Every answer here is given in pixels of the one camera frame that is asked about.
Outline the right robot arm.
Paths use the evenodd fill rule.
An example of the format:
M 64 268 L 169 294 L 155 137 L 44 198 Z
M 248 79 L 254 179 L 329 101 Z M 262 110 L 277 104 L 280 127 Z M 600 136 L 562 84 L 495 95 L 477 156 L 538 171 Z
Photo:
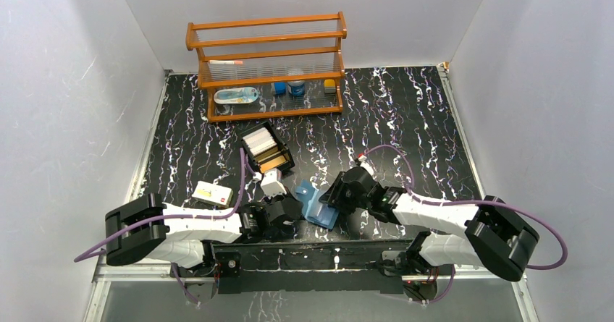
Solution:
M 457 265 L 519 281 L 539 242 L 538 232 L 496 198 L 460 203 L 425 198 L 381 185 L 359 166 L 340 172 L 319 201 L 343 214 L 361 208 L 380 222 L 423 227 L 406 250 L 375 262 L 390 276 Z

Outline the blue card holder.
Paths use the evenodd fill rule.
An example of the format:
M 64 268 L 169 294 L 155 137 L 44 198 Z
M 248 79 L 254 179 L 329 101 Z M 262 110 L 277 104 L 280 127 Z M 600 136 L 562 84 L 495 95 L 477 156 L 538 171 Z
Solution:
M 301 214 L 304 219 L 309 223 L 332 230 L 340 212 L 319 200 L 323 194 L 323 190 L 315 188 L 307 180 L 303 180 L 295 188 L 296 198 L 303 204 Z

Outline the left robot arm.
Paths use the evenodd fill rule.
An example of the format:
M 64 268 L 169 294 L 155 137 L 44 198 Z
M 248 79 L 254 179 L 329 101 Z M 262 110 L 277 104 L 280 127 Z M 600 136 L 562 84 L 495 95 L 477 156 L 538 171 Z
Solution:
M 126 266 L 149 258 L 207 276 L 216 267 L 211 243 L 292 238 L 302 207 L 291 194 L 229 211 L 174 206 L 150 193 L 106 214 L 106 263 Z

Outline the black card tray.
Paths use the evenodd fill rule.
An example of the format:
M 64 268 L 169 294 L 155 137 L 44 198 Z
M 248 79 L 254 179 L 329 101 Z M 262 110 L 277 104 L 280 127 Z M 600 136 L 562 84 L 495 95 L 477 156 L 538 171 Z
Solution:
M 255 172 L 278 169 L 284 174 L 295 166 L 288 145 L 268 121 L 241 133 L 240 144 L 245 150 L 249 167 Z

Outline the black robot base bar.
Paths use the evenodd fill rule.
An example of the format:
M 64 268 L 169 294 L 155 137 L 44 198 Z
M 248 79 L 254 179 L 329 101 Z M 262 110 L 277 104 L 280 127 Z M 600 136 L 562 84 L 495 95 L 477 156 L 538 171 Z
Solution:
M 222 294 L 375 291 L 430 300 L 435 270 L 412 271 L 400 257 L 408 240 L 214 245 Z

